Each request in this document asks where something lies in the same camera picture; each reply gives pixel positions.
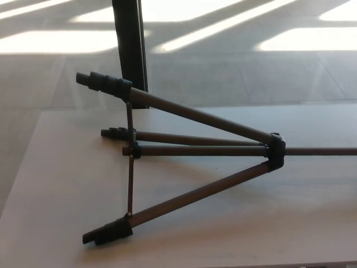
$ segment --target tripod leg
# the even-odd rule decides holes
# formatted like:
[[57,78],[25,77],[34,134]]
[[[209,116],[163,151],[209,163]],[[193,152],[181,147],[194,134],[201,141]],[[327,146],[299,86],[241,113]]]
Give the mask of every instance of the tripod leg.
[[189,120],[237,134],[242,137],[250,138],[267,145],[273,142],[274,139],[271,133],[255,130],[251,127],[240,125],[238,123],[213,116],[212,114],[208,114],[200,110],[195,110],[174,102],[169,102],[136,88],[131,88],[129,99],[134,103],[147,105],[168,113],[175,114],[177,116],[187,118]]
[[147,208],[141,212],[138,212],[132,215],[132,217],[128,219],[129,224],[133,228],[135,226],[148,222],[152,219],[165,215],[169,212],[182,208],[186,205],[192,204],[201,199],[209,197],[213,194],[222,192],[223,190],[229,189],[233,186],[254,179],[268,172],[269,172],[269,168],[267,164],[265,162],[261,163],[259,165],[243,170],[229,177],[215,181],[214,183],[210,183],[206,186],[200,187],[196,190],[193,190],[186,194],[170,199],[154,207]]
[[[140,155],[151,156],[268,156],[264,146],[140,146]],[[123,147],[123,155],[131,149]]]
[[158,218],[169,212],[197,202],[213,194],[254,179],[269,172],[267,162],[261,163],[250,169],[243,170],[229,177],[215,181],[186,194],[170,199],[154,207],[147,208],[131,217],[124,216],[114,222],[108,223],[98,229],[83,235],[83,244],[94,241],[96,245],[125,238],[133,234],[132,228]]
[[[108,130],[102,130],[101,134],[102,137],[112,138],[114,140],[128,141],[129,131],[123,127],[111,127]],[[136,131],[135,134],[137,141],[150,141],[196,146],[263,146],[262,143],[255,141],[226,140],[223,138],[195,137],[143,131]]]
[[133,88],[131,82],[127,80],[91,72],[90,76],[77,73],[76,81],[79,84],[86,85],[92,90],[100,90],[104,93],[120,98],[125,102],[129,101],[143,106],[150,106],[189,120],[259,141],[266,145],[271,145],[271,143],[276,143],[281,140],[280,137],[276,137],[276,135],[271,133],[266,133],[248,126],[240,125],[238,123],[213,116],[212,114],[150,95],[142,90]]

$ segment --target black rubber grip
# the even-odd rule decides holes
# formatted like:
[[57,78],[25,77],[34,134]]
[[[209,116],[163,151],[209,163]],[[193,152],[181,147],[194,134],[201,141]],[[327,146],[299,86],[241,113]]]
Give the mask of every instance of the black rubber grip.
[[95,91],[102,91],[127,102],[129,100],[132,82],[118,79],[110,75],[91,72],[90,75],[77,73],[76,82]]
[[132,227],[127,216],[108,223],[98,229],[85,233],[83,235],[83,244],[95,242],[95,244],[103,245],[108,242],[115,241],[120,238],[125,238],[133,234]]

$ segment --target black pole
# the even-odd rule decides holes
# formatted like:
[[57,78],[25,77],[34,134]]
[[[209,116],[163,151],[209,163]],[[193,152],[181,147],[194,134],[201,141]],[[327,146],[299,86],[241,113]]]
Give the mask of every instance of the black pole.
[[[141,0],[112,0],[122,76],[147,92]],[[133,103],[133,108],[146,106]]]

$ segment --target telescoping leg section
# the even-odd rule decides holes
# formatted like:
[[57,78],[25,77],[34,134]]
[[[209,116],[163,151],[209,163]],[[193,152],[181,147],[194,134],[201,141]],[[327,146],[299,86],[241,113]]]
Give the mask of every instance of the telescoping leg section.
[[[284,165],[286,155],[357,155],[355,148],[286,148],[279,133],[266,133],[213,116],[177,103],[155,97],[133,88],[130,81],[91,72],[77,73],[76,81],[88,88],[113,95],[127,105],[128,128],[102,130],[102,136],[127,141],[123,155],[129,156],[128,209],[123,218],[108,223],[83,235],[83,243],[94,241],[96,245],[125,238],[133,234],[132,228],[192,204],[198,200],[229,189],[245,181],[272,172]],[[252,141],[224,140],[161,133],[140,132],[133,127],[132,104],[149,106],[205,125],[218,128]],[[171,143],[174,146],[141,146],[138,141]],[[196,190],[180,195],[154,207],[133,214],[134,160],[141,156],[263,156],[268,160],[229,177],[220,179]]]

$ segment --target tripod spider bracket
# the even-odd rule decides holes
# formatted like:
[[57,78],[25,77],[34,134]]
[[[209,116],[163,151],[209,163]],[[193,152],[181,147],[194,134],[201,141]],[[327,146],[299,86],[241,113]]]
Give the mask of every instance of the tripod spider bracket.
[[285,147],[286,143],[279,133],[271,133],[273,140],[269,145],[266,145],[267,149],[267,165],[269,172],[280,169],[284,166]]

